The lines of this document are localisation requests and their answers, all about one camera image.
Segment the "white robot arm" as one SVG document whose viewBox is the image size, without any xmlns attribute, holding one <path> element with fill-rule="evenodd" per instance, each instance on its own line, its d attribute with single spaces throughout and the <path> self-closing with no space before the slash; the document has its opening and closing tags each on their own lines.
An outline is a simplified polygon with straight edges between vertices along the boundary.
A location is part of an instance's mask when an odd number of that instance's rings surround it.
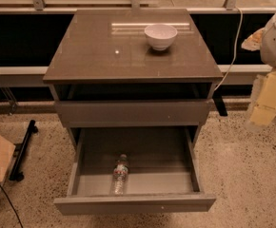
<svg viewBox="0 0 276 228">
<path fill-rule="evenodd" d="M 276 117 L 276 13 L 263 28 L 245 39 L 242 48 L 259 50 L 262 62 L 272 67 L 266 76 L 257 75 L 253 82 L 246 128 L 257 132 L 269 126 Z"/>
</svg>

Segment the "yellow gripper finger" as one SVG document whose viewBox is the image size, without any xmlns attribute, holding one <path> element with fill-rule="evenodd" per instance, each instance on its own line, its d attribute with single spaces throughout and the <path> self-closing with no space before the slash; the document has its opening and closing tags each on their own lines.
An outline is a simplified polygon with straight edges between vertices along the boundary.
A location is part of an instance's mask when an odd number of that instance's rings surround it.
<svg viewBox="0 0 276 228">
<path fill-rule="evenodd" d="M 276 70 L 258 75 L 253 83 L 245 127 L 252 132 L 263 130 L 276 117 Z"/>
</svg>

